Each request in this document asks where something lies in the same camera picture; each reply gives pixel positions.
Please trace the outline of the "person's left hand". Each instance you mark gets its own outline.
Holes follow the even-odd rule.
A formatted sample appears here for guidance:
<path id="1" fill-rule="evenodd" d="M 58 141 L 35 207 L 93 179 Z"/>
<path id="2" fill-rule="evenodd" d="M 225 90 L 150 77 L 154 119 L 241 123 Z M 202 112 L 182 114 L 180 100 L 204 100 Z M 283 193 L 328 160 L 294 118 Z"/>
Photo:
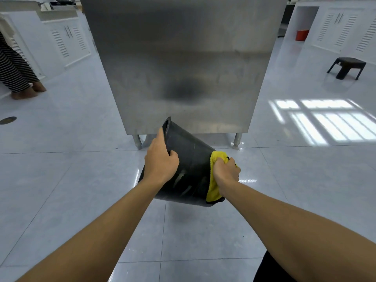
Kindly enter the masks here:
<path id="1" fill-rule="evenodd" d="M 145 181 L 161 188 L 175 175 L 179 162 L 178 154 L 175 151 L 158 152 L 156 150 L 155 137 L 145 156 Z"/>

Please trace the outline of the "white louvred door cabinet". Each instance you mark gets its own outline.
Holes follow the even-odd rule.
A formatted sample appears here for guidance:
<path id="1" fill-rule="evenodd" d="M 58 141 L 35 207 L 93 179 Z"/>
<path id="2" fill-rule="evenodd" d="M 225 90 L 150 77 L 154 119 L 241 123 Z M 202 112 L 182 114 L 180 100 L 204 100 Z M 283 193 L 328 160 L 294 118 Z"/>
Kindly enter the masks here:
<path id="1" fill-rule="evenodd" d="M 65 69 L 96 53 L 87 20 L 76 8 L 38 11 Z"/>
<path id="2" fill-rule="evenodd" d="M 376 0 L 299 0 L 285 40 L 301 30 L 306 45 L 376 65 Z"/>

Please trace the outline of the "person's left forearm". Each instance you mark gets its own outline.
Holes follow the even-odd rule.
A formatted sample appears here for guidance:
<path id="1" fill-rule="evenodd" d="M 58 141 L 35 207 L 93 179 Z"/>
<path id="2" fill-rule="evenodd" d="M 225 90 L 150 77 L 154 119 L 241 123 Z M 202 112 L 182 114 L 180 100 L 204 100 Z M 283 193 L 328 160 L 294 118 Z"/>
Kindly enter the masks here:
<path id="1" fill-rule="evenodd" d="M 146 177 L 16 282 L 108 282 L 155 195 L 166 180 Z"/>

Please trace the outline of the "person's right hand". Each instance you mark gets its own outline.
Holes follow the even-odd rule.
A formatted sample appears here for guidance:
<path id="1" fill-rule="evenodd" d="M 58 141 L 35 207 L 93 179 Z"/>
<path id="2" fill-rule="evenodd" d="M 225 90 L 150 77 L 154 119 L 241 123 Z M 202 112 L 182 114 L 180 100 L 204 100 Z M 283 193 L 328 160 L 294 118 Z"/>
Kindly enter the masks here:
<path id="1" fill-rule="evenodd" d="M 226 172 L 224 174 L 213 174 L 214 180 L 217 183 L 219 192 L 222 196 L 224 196 L 224 190 L 226 187 L 232 186 L 239 181 L 240 172 L 241 168 L 237 166 L 235 160 L 230 157 L 226 162 Z"/>

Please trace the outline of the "black plastic bucket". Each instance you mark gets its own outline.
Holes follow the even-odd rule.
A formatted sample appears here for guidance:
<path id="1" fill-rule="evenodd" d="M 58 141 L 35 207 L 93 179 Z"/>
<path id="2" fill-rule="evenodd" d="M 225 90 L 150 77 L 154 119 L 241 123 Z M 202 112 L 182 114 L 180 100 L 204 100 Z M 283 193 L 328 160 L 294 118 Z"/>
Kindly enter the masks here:
<path id="1" fill-rule="evenodd" d="M 179 166 L 175 175 L 155 195 L 155 199 L 202 207 L 210 180 L 210 156 L 215 149 L 196 138 L 168 117 L 162 126 L 167 151 L 175 151 Z"/>

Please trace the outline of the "yellow microfibre cloth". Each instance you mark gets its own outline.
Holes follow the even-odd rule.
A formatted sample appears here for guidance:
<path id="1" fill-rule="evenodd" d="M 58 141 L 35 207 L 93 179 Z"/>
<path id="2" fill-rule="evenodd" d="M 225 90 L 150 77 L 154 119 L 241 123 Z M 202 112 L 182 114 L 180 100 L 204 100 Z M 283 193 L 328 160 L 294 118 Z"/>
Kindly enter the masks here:
<path id="1" fill-rule="evenodd" d="M 213 151 L 210 156 L 210 180 L 209 187 L 206 195 L 206 203 L 216 204 L 223 202 L 225 197 L 223 197 L 220 192 L 217 183 L 214 180 L 214 175 L 212 173 L 213 162 L 216 158 L 223 158 L 225 162 L 230 158 L 224 151 Z"/>

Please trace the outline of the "black plastic stool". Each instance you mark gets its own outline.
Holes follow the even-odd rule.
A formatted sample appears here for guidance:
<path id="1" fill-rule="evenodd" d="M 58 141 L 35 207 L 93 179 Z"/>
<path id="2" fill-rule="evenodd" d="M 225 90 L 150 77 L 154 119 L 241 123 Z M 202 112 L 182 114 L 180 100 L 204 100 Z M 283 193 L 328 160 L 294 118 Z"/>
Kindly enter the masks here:
<path id="1" fill-rule="evenodd" d="M 339 65 L 339 66 L 341 66 L 341 69 L 337 73 L 336 79 L 338 79 L 338 80 L 344 80 L 344 78 L 347 76 L 347 74 L 349 73 L 349 71 L 351 69 L 358 69 L 359 72 L 358 72 L 358 75 L 355 78 L 355 80 L 358 80 L 359 77 L 360 77 L 360 75 L 361 75 L 361 73 L 362 73 L 362 71 L 364 70 L 366 64 L 367 64 L 367 62 L 359 60 L 357 58 L 353 58 L 353 57 L 339 57 L 339 58 L 337 58 L 334 61 L 334 63 L 332 64 L 332 66 L 329 68 L 329 70 L 326 73 L 327 74 L 330 73 L 331 70 L 332 70 L 332 68 L 335 65 Z"/>

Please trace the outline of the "person's black trousers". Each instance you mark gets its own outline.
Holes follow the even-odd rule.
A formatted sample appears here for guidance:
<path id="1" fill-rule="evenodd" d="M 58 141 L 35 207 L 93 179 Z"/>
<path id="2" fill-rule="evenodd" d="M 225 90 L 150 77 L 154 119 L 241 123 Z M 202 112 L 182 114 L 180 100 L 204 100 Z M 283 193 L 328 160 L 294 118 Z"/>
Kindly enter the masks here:
<path id="1" fill-rule="evenodd" d="M 258 267 L 253 282 L 297 282 L 266 251 Z"/>

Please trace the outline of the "person's right forearm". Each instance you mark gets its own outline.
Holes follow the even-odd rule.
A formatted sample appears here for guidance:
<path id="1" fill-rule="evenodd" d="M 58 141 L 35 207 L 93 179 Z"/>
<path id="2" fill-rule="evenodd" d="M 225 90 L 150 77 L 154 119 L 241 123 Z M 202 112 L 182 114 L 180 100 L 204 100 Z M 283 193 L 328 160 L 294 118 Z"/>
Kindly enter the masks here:
<path id="1" fill-rule="evenodd" d="M 236 180 L 220 191 L 298 282 L 376 282 L 376 243 L 334 221 Z"/>

